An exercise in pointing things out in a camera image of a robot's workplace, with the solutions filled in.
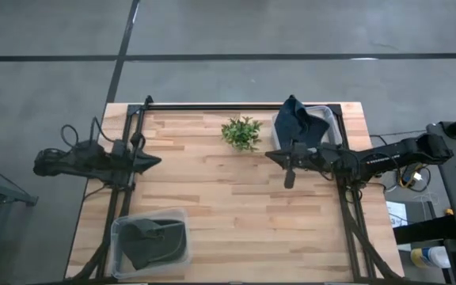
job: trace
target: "black cable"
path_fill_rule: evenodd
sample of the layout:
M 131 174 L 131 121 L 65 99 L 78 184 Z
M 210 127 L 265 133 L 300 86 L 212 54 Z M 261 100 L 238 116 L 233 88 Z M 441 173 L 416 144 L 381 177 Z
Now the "black cable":
M 320 171 L 320 175 L 328 181 L 333 181 L 333 174 L 331 177 L 327 177 L 325 173 Z
M 357 188 L 357 189 L 356 189 L 356 197 L 355 197 L 355 195 L 353 195 L 353 190 L 352 190 L 352 189 L 347 190 L 347 191 L 346 191 L 346 194 L 348 194 L 348 192 L 351 193 L 351 197 L 353 197 L 353 200 L 350 201 L 350 200 L 348 199 L 348 196 L 344 195 L 344 198 L 346 199 L 346 202 L 348 202 L 348 203 L 354 203 L 354 202 L 355 202 L 355 199 L 357 199 L 358 201 L 361 201 L 361 200 L 362 200 L 363 192 L 362 192 L 362 190 L 360 190 L 360 188 Z
M 392 214 L 392 213 L 388 213 L 388 215 L 391 215 L 391 216 L 393 216 L 393 217 L 395 217 L 395 218 L 398 218 L 398 219 L 400 219 L 400 220 L 402 220 L 402 221 L 404 221 L 404 222 L 407 222 L 407 223 L 409 223 L 409 224 L 418 223 L 418 222 L 409 221 L 409 220 L 407 220 L 407 219 L 405 219 L 405 218 L 401 218 L 401 217 L 399 217 L 399 216 L 397 216 L 397 215 L 394 215 L 394 214 Z
M 414 134 L 417 132 L 426 132 L 425 130 L 416 130 L 416 131 L 399 131 L 396 133 L 389 133 L 389 134 L 378 134 L 378 136 L 389 136 L 389 135 L 405 135 L 405 134 Z
M 107 188 L 107 186 L 108 186 L 108 185 L 104 184 L 101 188 L 96 189 L 96 190 L 92 191 L 91 193 L 85 195 L 85 196 L 84 196 L 84 199 L 83 199 L 82 201 L 86 201 L 86 199 L 87 199 L 89 196 L 98 193 L 99 191 L 101 191 L 101 190 Z
M 75 134 L 75 143 L 71 144 L 68 142 L 66 136 L 64 135 L 64 130 L 71 129 L 73 133 Z M 63 139 L 64 143 L 66 143 L 67 146 L 71 147 L 72 149 L 75 148 L 75 146 L 78 144 L 78 133 L 77 130 L 70 124 L 65 124 L 64 126 L 61 127 L 61 139 Z
M 395 160 L 395 158 L 392 158 L 392 157 L 389 156 L 388 154 L 384 154 L 384 153 L 380 153 L 380 152 L 368 154 L 365 158 L 362 158 L 361 161 L 364 161 L 366 158 L 368 158 L 368 157 L 370 157 L 370 156 L 372 156 L 372 155 L 382 155 L 382 156 L 384 156 L 384 157 L 389 158 L 389 159 L 395 164 L 395 173 L 397 174 L 397 181 L 399 181 L 399 180 L 402 178 L 401 167 L 399 166 L 399 164 L 397 163 L 397 161 Z
M 367 182 L 366 184 L 372 184 L 372 185 L 379 185 L 379 186 L 382 186 L 383 187 L 383 192 L 386 191 L 388 188 L 386 187 L 386 185 L 384 185 L 383 183 L 379 183 L 379 182 Z
M 0 173 L 0 177 L 1 177 L 2 179 L 4 179 L 6 182 L 8 182 L 8 183 L 12 184 L 13 186 L 17 187 L 17 189 L 19 189 L 20 191 L 22 191 L 23 193 L 25 193 L 25 195 L 31 196 L 31 195 L 29 195 L 29 193 L 27 193 L 24 189 L 20 188 L 19 185 L 15 184 L 13 181 L 11 181 L 8 177 L 2 175 L 1 173 Z
M 378 139 L 381 139 L 381 141 L 385 144 L 385 146 L 388 146 L 388 143 L 386 142 L 386 140 L 380 136 L 380 135 L 369 135 L 371 138 L 378 138 Z
M 428 172 L 427 183 L 425 184 L 425 186 L 422 189 L 414 189 L 413 187 L 408 187 L 409 190 L 414 191 L 414 192 L 418 192 L 418 193 L 421 193 L 421 192 L 427 190 L 428 185 L 431 183 L 432 174 L 431 174 L 431 170 L 429 168 L 427 168 L 427 166 L 420 167 L 416 171 L 418 172 L 418 171 L 420 171 L 422 169 L 425 169 Z
M 89 133 L 89 141 L 92 141 L 92 140 L 93 140 L 93 137 L 94 137 L 94 124 L 97 125 L 98 131 L 99 131 L 100 134 L 104 137 L 104 139 L 108 140 L 108 141 L 111 142 L 111 143 L 114 143 L 114 142 L 115 142 L 113 139 L 109 139 L 109 138 L 107 137 L 107 135 L 103 132 L 103 130 L 101 130 L 101 124 L 100 124 L 100 122 L 98 121 L 98 118 L 97 118 L 97 117 L 93 117 L 93 120 L 91 121 L 91 132 Z
M 404 172 L 401 172 L 400 177 L 397 175 L 397 171 L 395 171 L 395 184 L 396 185 L 401 186 L 402 188 L 405 188 L 404 184 L 402 183 L 402 178 L 403 178 L 402 173 L 407 173 L 408 169 L 409 169 L 409 165 L 405 166 Z
M 339 149 L 339 151 L 342 151 L 346 154 L 349 154 L 351 155 L 352 157 L 355 158 L 355 161 L 356 161 L 356 174 L 359 175 L 360 174 L 360 171 L 361 171 L 361 165 L 360 165 L 360 160 L 358 159 L 358 157 L 353 154 L 350 150 L 342 150 L 342 149 Z

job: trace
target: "white bottle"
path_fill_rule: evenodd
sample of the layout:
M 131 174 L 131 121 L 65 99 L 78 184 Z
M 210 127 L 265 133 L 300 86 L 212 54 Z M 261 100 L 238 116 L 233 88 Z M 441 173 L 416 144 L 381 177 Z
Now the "white bottle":
M 413 249 L 411 260 L 419 268 L 450 268 L 450 260 L 444 246 Z

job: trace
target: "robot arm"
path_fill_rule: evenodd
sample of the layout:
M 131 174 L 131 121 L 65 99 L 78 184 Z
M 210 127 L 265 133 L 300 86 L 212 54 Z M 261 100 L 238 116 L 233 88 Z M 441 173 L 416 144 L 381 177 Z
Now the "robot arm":
M 305 144 L 295 142 L 285 150 L 269 151 L 265 155 L 287 171 L 284 186 L 293 188 L 294 168 L 333 173 L 343 177 L 351 187 L 362 187 L 378 173 L 416 162 L 442 164 L 453 153 L 441 136 L 423 134 L 362 151 L 347 150 L 329 143 L 306 149 Z
M 70 174 L 86 178 L 96 178 L 107 186 L 117 186 L 118 181 L 126 181 L 129 173 L 143 173 L 150 167 L 157 165 L 161 159 L 143 153 L 145 138 L 142 134 L 143 117 L 139 116 L 135 133 L 131 137 L 131 145 L 134 153 L 128 148 L 122 139 L 108 139 L 101 130 L 100 124 L 94 118 L 91 123 L 90 138 L 78 142 L 77 131 L 69 126 L 75 133 L 76 143 L 70 145 L 64 139 L 63 130 L 61 134 L 65 143 L 71 146 L 68 151 L 55 148 L 48 148 L 38 153 L 35 159 L 33 171 L 39 176 L 56 176 L 58 174 Z M 93 138 L 93 128 L 97 124 L 100 134 L 107 140 L 113 142 L 112 152 L 107 153 L 105 149 Z

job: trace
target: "black metal frame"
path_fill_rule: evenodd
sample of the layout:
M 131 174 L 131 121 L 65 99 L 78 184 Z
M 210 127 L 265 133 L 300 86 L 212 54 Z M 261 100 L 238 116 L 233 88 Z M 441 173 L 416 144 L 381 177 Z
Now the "black metal frame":
M 185 111 L 185 110 L 276 110 L 278 111 L 280 108 L 279 104 L 152 104 L 152 99 L 148 97 L 146 100 L 146 103 L 143 105 L 140 104 L 130 104 L 127 107 L 127 116 L 126 116 L 126 121 L 124 123 L 124 128 L 123 128 L 123 141 L 128 143 L 129 139 L 129 130 L 131 127 L 131 118 L 137 112 L 139 112 L 139 120 L 137 123 L 137 130 L 142 129 L 143 125 L 143 118 L 144 118 L 144 112 L 146 110 L 148 111 Z M 306 104 L 306 107 L 312 107 L 316 106 L 315 104 Z M 343 138 L 343 147 L 349 148 L 348 145 L 348 136 L 346 133 L 346 129 L 344 126 L 344 118 L 342 114 L 342 110 L 339 104 L 328 104 L 328 107 L 332 109 L 332 112 L 334 116 L 336 117 L 336 121 L 339 124 L 339 129 L 341 136 Z M 133 190 L 135 189 L 135 182 L 133 181 L 134 177 L 133 175 L 129 174 L 124 175 L 124 177 L 130 177 L 129 181 L 127 182 L 128 187 L 126 188 L 126 191 L 124 193 L 124 198 L 123 198 L 123 205 L 121 207 L 121 212 L 120 216 L 128 215 L 129 213 L 129 207 L 130 207 L 130 202 L 131 202 L 131 194 Z M 360 203 L 359 199 L 354 199 L 353 203 L 355 205 L 355 219 L 352 218 L 352 214 L 349 210 L 348 202 L 346 200 L 346 187 L 344 185 L 344 182 L 342 180 L 337 181 L 337 189 L 339 192 L 339 201 L 340 201 L 340 209 L 341 209 L 341 214 L 343 217 L 344 225 L 345 225 L 345 236 L 346 236 L 346 242 L 348 244 L 348 253 L 349 253 L 349 258 L 350 258 L 350 265 L 351 265 L 351 272 L 353 274 L 353 279 L 356 282 L 356 280 L 362 278 L 361 277 L 361 272 L 360 272 L 360 266 L 358 262 L 358 256 L 356 252 L 356 247 L 355 247 L 355 239 L 353 238 L 353 230 L 350 226 L 347 226 L 349 222 L 355 221 L 355 223 L 358 224 L 359 232 L 367 237 L 367 228 L 365 226 L 365 219 L 363 217 L 363 210 L 362 210 L 362 204 Z M 93 258 L 88 262 L 91 263 L 92 260 L 97 260 L 96 265 L 97 265 L 97 272 L 96 272 L 96 278 L 95 279 L 86 279 L 86 276 L 90 276 L 90 273 L 88 275 L 84 275 L 84 278 L 82 281 L 75 281 L 73 280 L 64 280 L 61 283 L 57 284 L 76 284 L 76 282 L 83 282 L 82 284 L 96 284 L 96 283 L 101 283 L 101 282 L 107 282 L 107 283 L 118 283 L 117 279 L 113 279 L 110 277 L 105 277 L 105 267 L 106 267 L 106 256 L 108 252 L 108 242 L 109 242 L 109 232 L 110 232 L 110 226 L 112 225 L 112 222 L 115 218 L 116 214 L 116 205 L 117 205 L 117 199 L 119 195 L 119 191 L 113 190 L 111 197 L 110 197 L 110 202 L 108 205 L 108 212 L 107 212 L 107 219 L 105 222 L 104 226 L 104 237 L 102 239 L 102 244 L 100 245 L 100 248 L 94 253 Z M 80 209 L 78 213 L 78 217 L 80 219 L 80 212 L 82 212 L 82 209 Z M 73 242 L 70 248 L 70 254 L 73 249 Z M 363 254 L 364 254 L 364 260 L 367 268 L 367 274 L 368 278 L 373 279 L 375 278 L 375 270 L 374 270 L 374 264 L 372 260 L 369 257 L 369 253 L 365 250 L 363 247 Z

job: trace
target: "clear plastic bin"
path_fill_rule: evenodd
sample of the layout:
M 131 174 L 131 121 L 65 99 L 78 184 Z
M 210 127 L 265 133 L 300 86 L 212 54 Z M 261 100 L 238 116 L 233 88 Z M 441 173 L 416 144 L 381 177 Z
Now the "clear plastic bin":
M 165 209 L 160 211 L 150 211 L 139 215 L 129 215 L 118 218 L 112 224 L 110 257 L 108 263 L 109 272 L 117 279 L 125 279 L 138 276 L 159 276 L 180 274 L 191 263 L 191 237 L 188 227 L 188 213 L 183 208 Z M 166 264 L 152 264 L 143 269 L 135 270 L 130 260 L 124 255 L 119 247 L 118 237 L 122 226 L 132 223 L 140 219 L 162 220 L 162 219 L 175 219 L 182 221 L 185 224 L 186 231 L 186 249 L 184 255 L 171 263 Z
M 342 144 L 342 135 L 340 135 L 339 125 L 337 124 L 336 117 L 333 115 L 332 110 L 327 106 L 314 106 L 306 107 L 306 111 L 310 115 L 322 118 L 330 124 L 329 129 L 321 139 L 322 143 L 333 143 L 336 145 Z M 276 123 L 277 113 L 272 116 L 272 144 L 276 150 L 281 149 L 279 140 L 277 139 L 277 132 L 274 124 Z

